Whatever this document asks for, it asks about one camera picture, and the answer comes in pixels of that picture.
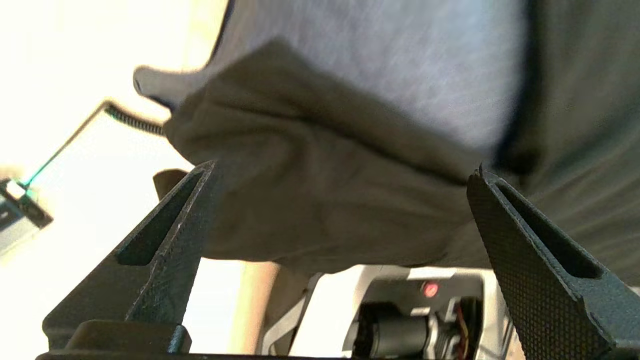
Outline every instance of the small electronic device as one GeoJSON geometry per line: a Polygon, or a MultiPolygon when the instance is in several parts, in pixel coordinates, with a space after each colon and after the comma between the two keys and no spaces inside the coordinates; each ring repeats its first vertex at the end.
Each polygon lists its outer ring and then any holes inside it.
{"type": "Polygon", "coordinates": [[[25,186],[11,179],[0,180],[0,256],[52,220],[25,186]]]}

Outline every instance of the red light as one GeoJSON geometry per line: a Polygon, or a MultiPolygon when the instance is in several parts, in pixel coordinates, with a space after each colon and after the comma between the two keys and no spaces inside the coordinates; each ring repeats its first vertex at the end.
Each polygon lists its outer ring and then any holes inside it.
{"type": "Polygon", "coordinates": [[[440,287],[435,282],[425,282],[424,285],[422,285],[422,293],[425,297],[438,295],[438,289],[440,289],[440,287]]]}

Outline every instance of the cloth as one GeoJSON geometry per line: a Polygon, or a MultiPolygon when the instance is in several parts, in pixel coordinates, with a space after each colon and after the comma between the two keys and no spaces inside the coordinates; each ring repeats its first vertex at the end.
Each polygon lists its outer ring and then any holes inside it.
{"type": "Polygon", "coordinates": [[[274,38],[315,68],[395,106],[408,120],[492,155],[522,85],[524,1],[237,0],[201,71],[134,73],[142,95],[176,108],[274,38]]]}
{"type": "MultiPolygon", "coordinates": [[[[538,1],[530,11],[527,86],[498,170],[637,286],[640,3],[538,1]]],[[[226,67],[165,131],[189,161],[219,161],[226,190],[207,257],[305,272],[489,265],[465,197],[486,155],[288,45],[226,67]]]]}

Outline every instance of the floor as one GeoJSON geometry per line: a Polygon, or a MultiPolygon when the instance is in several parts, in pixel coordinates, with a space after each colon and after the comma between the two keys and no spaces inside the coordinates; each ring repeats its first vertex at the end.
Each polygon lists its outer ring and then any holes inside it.
{"type": "MultiPolygon", "coordinates": [[[[0,177],[28,178],[104,99],[160,123],[138,96],[146,64],[190,70],[208,59],[224,0],[3,3],[0,177]]],[[[47,351],[42,318],[157,204],[152,176],[191,165],[162,138],[99,116],[33,183],[54,222],[0,258],[3,357],[47,351]]],[[[201,263],[185,317],[192,352],[227,352],[244,264],[201,263]]]]}

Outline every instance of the black fabric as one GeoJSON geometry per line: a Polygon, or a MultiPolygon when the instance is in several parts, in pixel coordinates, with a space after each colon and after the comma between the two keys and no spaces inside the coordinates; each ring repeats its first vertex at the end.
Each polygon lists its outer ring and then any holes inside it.
{"type": "MultiPolygon", "coordinates": [[[[633,285],[639,10],[634,1],[534,3],[539,72],[499,169],[633,285]]],[[[220,163],[227,189],[207,257],[311,273],[362,263],[488,266],[465,197],[483,157],[413,124],[273,42],[188,97],[165,131],[189,161],[220,163]]]]}

